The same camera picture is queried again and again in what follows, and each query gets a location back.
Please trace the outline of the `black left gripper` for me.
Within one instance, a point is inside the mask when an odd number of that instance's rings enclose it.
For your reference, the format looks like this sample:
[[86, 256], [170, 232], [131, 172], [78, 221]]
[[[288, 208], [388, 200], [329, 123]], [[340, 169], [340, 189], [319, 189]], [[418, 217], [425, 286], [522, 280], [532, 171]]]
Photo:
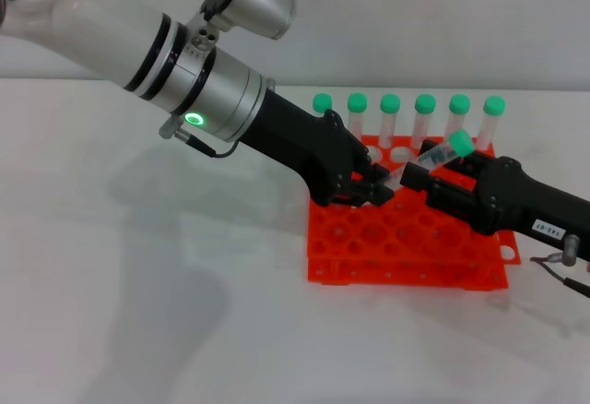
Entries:
[[391, 172], [371, 164], [332, 110], [314, 116], [269, 89], [241, 142], [297, 173], [319, 206], [380, 207], [395, 196], [383, 185]]

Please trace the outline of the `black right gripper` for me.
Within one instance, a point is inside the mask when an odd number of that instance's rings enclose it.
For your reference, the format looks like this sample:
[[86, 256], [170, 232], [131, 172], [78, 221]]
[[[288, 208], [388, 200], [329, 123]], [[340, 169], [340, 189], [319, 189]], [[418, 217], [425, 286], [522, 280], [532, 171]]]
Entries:
[[[426, 139], [419, 152], [419, 166], [406, 165], [401, 185], [425, 192], [428, 207], [465, 223], [474, 214], [474, 230], [484, 235], [519, 232], [559, 250], [574, 235], [577, 255], [589, 255], [588, 201], [533, 179], [517, 160], [476, 151], [470, 139]], [[447, 182], [476, 180], [474, 194]]]

